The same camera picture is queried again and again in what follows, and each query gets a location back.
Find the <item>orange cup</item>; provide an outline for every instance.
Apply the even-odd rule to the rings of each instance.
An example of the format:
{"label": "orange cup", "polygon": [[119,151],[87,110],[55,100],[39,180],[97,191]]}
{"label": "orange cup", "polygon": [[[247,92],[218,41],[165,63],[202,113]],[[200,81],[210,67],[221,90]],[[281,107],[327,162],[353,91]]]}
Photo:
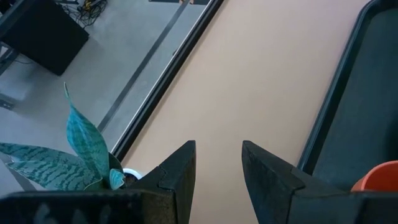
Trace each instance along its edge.
{"label": "orange cup", "polygon": [[351,191],[398,191],[398,161],[382,163],[354,184]]}

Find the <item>table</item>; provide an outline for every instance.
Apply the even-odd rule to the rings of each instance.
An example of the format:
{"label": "table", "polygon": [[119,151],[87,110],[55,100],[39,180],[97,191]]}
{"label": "table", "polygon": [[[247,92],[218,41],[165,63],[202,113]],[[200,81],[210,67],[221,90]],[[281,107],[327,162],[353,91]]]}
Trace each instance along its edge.
{"label": "table", "polygon": [[225,1],[123,164],[149,172],[190,139],[190,223],[257,223],[242,140],[297,164],[368,0]]}

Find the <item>white pot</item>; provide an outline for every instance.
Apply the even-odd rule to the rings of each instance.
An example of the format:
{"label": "white pot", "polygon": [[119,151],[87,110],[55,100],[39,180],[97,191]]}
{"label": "white pot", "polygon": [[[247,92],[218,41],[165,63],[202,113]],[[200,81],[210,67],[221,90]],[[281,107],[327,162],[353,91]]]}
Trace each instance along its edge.
{"label": "white pot", "polygon": [[137,179],[141,179],[142,175],[140,173],[138,173],[137,171],[130,169],[130,168],[123,168],[123,172],[127,173],[127,174],[132,174],[135,177],[137,177]]}

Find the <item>floor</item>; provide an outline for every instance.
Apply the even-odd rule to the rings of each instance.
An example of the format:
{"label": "floor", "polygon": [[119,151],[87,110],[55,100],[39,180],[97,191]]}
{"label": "floor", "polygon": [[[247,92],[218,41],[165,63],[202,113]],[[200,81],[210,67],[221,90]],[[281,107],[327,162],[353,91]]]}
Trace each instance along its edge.
{"label": "floor", "polygon": [[[0,141],[32,144],[72,153],[66,139],[67,82],[75,106],[98,125],[127,81],[173,17],[179,4],[148,0],[112,0],[93,26],[90,39],[67,71],[57,77],[44,68],[14,62],[0,76],[0,94],[16,101],[13,111],[0,108]],[[144,101],[205,6],[188,5],[122,105],[103,131],[111,150]],[[29,63],[21,55],[18,61]],[[21,190],[0,164],[0,195]]]}

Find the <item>striped leaf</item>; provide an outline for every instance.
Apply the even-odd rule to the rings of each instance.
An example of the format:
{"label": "striped leaf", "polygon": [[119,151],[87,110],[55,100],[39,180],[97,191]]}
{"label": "striped leaf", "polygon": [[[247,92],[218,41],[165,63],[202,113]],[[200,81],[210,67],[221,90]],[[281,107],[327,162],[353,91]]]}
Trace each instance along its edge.
{"label": "striped leaf", "polygon": [[70,103],[67,122],[68,142],[90,170],[108,181],[109,157],[105,140],[94,124],[73,106],[66,84],[65,95]]}
{"label": "striped leaf", "polygon": [[14,162],[42,161],[85,166],[85,163],[77,156],[46,147],[0,143],[0,152],[11,156]]}
{"label": "striped leaf", "polygon": [[110,169],[117,169],[120,172],[123,172],[122,164],[118,161],[118,159],[109,153],[109,168]]}
{"label": "striped leaf", "polygon": [[97,181],[86,167],[56,162],[23,161],[7,164],[11,169],[49,190],[84,190]]}
{"label": "striped leaf", "polygon": [[112,190],[117,190],[124,184],[124,174],[116,169],[111,169],[109,181]]}

